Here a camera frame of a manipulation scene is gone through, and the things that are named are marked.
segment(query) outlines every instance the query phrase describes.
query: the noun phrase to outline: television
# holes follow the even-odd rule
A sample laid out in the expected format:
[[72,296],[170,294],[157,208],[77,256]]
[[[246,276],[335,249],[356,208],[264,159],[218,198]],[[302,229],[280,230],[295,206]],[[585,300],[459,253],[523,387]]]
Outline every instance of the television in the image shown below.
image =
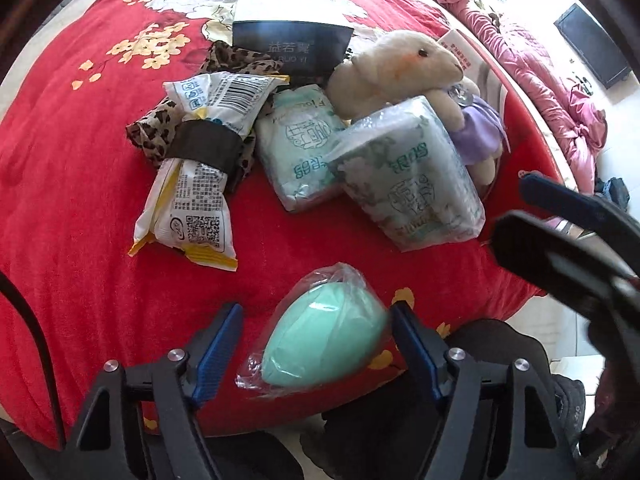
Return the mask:
[[604,88],[611,88],[631,72],[606,31],[578,4],[558,18],[556,27]]

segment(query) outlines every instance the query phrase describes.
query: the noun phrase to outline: barcode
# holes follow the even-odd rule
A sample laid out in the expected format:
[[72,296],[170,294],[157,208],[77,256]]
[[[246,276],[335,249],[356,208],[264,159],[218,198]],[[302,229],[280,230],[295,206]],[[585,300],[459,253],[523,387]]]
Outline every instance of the barcode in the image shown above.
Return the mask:
[[192,244],[209,244],[217,249],[220,243],[219,216],[187,216],[187,237]]
[[226,88],[218,106],[230,108],[240,114],[246,114],[258,100],[270,79],[238,74]]

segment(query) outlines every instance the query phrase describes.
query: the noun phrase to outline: white yellow food wrapper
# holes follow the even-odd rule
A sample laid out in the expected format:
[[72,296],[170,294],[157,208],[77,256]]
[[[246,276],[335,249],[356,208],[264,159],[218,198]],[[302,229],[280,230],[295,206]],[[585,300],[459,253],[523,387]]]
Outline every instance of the white yellow food wrapper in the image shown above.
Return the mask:
[[[165,83],[168,96],[196,118],[227,126],[241,139],[251,130],[269,93],[286,78],[217,72]],[[184,252],[192,262],[236,270],[231,217],[223,192],[227,174],[207,164],[181,158],[162,162],[134,228],[135,255],[158,241]]]
[[271,91],[288,82],[289,76],[214,72],[164,83],[164,91],[184,109],[183,121],[215,121],[245,139]]
[[136,222],[129,255],[158,241],[180,249],[194,263],[236,270],[225,185],[226,174],[206,164],[165,159]]

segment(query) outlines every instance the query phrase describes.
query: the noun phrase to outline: qr code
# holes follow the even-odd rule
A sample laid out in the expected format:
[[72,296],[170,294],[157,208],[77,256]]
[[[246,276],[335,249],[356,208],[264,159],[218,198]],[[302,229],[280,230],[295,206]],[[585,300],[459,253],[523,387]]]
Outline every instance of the qr code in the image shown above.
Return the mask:
[[187,216],[187,236],[192,244],[222,248],[219,216]]

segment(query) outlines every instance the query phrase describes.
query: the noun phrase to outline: black cable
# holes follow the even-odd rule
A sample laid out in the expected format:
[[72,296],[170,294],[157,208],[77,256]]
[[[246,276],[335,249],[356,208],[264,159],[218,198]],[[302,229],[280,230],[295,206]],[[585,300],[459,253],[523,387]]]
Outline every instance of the black cable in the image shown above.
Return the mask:
[[27,303],[27,300],[24,299],[20,291],[1,270],[0,292],[5,298],[7,298],[16,312],[20,314],[20,317],[26,323],[27,328],[31,333],[31,337],[33,337],[34,343],[36,343],[36,348],[38,349],[38,355],[40,357],[40,364],[42,365],[42,372],[44,374],[44,381],[49,393],[53,422],[56,426],[56,434],[58,436],[58,446],[62,450],[66,445],[65,425],[62,421],[60,399],[58,398],[58,390],[56,389],[56,376],[53,371],[51,354],[49,353],[49,347],[47,346],[47,340],[44,337],[44,332],[38,323],[38,318],[36,318],[36,315],[33,313],[29,303]]

